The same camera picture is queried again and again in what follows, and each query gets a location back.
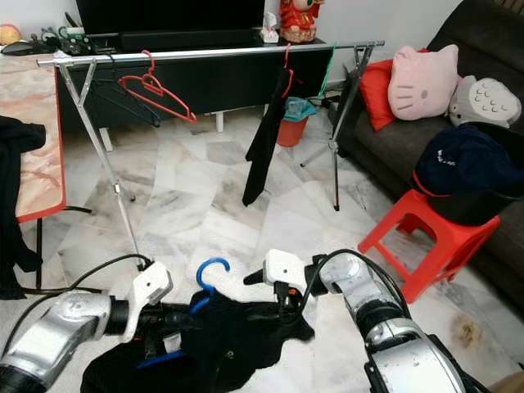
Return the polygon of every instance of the marble floor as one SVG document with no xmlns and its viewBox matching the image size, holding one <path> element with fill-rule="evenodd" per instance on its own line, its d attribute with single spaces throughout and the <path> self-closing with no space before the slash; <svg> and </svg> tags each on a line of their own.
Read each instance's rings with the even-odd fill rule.
<svg viewBox="0 0 524 393">
<path fill-rule="evenodd" d="M 261 116 L 261 108 L 226 113 L 224 133 L 216 133 L 215 119 L 205 116 L 197 124 L 173 120 L 159 129 L 110 130 L 115 150 L 109 159 L 136 196 L 129 203 L 129 216 L 140 251 L 161 260 L 174 277 L 166 301 L 188 301 L 199 289 L 198 265 L 211 256 L 222 256 L 232 266 L 228 273 L 215 266 L 206 270 L 206 281 L 219 291 L 237 300 L 272 300 L 271 288 L 242 285 L 244 276 L 260 269 L 269 249 L 290 251 L 309 261 L 318 253 L 356 247 L 391 208 L 391 199 L 373 178 L 351 160 L 340 159 L 337 213 L 331 205 L 329 155 L 305 169 L 298 165 L 328 139 L 331 125 L 324 111 L 310 118 L 297 147 L 276 148 L 265 190 L 246 208 L 242 193 L 250 163 L 244 156 Z M 66 133 L 63 138 L 67 202 L 92 208 L 93 214 L 67 211 L 44 220 L 44 287 L 71 284 L 101 262 L 132 251 L 91 142 L 83 134 Z M 34 244 L 34 224 L 22 229 L 28 244 Z M 388 244 L 411 267 L 428 248 L 424 236 L 400 233 L 393 233 Z M 371 251 L 369 256 L 386 267 L 378 253 Z M 400 282 L 398 274 L 391 273 Z M 130 260 L 104 269 L 85 285 L 123 296 L 134 274 Z M 33 273 L 17 275 L 24 285 L 34 284 Z M 0 302 L 0 346 L 33 300 Z M 44 308 L 39 307 L 32 320 Z M 523 320 L 472 269 L 466 268 L 453 283 L 429 288 L 411 310 L 422 328 L 437 334 L 463 368 L 486 385 L 519 371 L 517 362 L 524 363 Z M 242 391 L 368 391 L 362 338 L 341 297 L 312 302 L 308 320 L 316 338 L 310 343 L 286 342 L 281 361 L 258 371 Z M 51 391 L 79 391 L 88 363 L 116 342 L 109 337 L 80 346 Z"/>
</svg>

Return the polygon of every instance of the black cabinet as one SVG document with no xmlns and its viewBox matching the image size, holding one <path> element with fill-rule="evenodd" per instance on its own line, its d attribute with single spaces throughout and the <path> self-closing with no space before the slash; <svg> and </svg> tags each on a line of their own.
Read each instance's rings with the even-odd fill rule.
<svg viewBox="0 0 524 393">
<path fill-rule="evenodd" d="M 332 49 L 311 52 L 290 53 L 289 67 L 302 82 L 295 86 L 300 97 L 316 96 L 332 56 Z M 283 53 L 223 56 L 174 61 L 158 61 L 154 75 L 162 85 L 176 94 L 197 115 L 216 111 L 227 111 L 246 106 L 264 105 L 270 102 L 277 83 L 280 69 L 284 65 Z M 117 63 L 116 75 L 142 76 L 150 64 L 147 62 Z M 80 90 L 85 80 L 87 66 L 70 67 L 71 78 Z M 112 79 L 113 65 L 97 66 L 94 79 Z M 60 104 L 62 132 L 74 132 L 84 127 L 80 121 L 75 105 L 70 98 L 60 73 L 58 75 L 58 98 Z M 185 111 L 171 97 L 158 97 L 141 88 L 138 81 L 129 82 L 129 87 L 137 86 L 144 96 L 154 98 L 156 102 L 175 110 Z M 121 105 L 135 107 L 131 97 L 125 97 L 114 91 L 109 84 L 94 85 L 94 91 Z M 92 91 L 86 102 L 95 129 L 118 127 L 129 124 L 140 124 L 142 121 L 127 111 Z M 150 108 L 163 119 L 172 117 L 167 112 Z"/>
</svg>

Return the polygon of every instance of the red pillow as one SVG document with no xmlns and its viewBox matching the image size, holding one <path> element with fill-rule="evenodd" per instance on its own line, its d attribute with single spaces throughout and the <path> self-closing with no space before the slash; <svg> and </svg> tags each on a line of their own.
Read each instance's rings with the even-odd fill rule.
<svg viewBox="0 0 524 393">
<path fill-rule="evenodd" d="M 426 48 L 419 52 L 429 52 Z M 387 88 L 391 81 L 391 69 L 393 60 L 384 60 L 368 65 L 362 75 L 360 92 L 368 108 L 371 124 L 375 131 L 396 120 L 391 112 L 390 103 L 387 100 Z"/>
</svg>

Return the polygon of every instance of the dark gray couch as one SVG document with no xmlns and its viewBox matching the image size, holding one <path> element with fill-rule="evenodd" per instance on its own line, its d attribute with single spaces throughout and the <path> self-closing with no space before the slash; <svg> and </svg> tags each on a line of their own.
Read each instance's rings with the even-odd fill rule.
<svg viewBox="0 0 524 393">
<path fill-rule="evenodd" d="M 451 43 L 459 48 L 461 76 L 497 79 L 524 103 L 523 16 L 492 0 L 464 0 L 428 49 L 438 51 Z M 424 147 L 436 133 L 450 125 L 444 116 L 397 120 L 377 133 L 359 97 L 348 115 L 339 143 L 343 151 L 400 197 L 409 190 L 412 169 Z M 511 129 L 524 134 L 524 115 Z M 475 255 L 472 264 L 524 309 L 524 202 L 512 204 L 501 218 L 499 229 Z"/>
</svg>

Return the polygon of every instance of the marble tabletop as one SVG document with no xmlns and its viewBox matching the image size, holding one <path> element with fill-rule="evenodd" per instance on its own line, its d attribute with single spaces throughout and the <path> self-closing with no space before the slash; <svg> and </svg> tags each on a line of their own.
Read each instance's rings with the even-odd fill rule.
<svg viewBox="0 0 524 393">
<path fill-rule="evenodd" d="M 46 127 L 45 145 L 21 156 L 16 216 L 20 222 L 52 215 L 66 205 L 64 157 L 56 105 L 55 70 L 38 56 L 0 55 L 0 115 Z"/>
</svg>

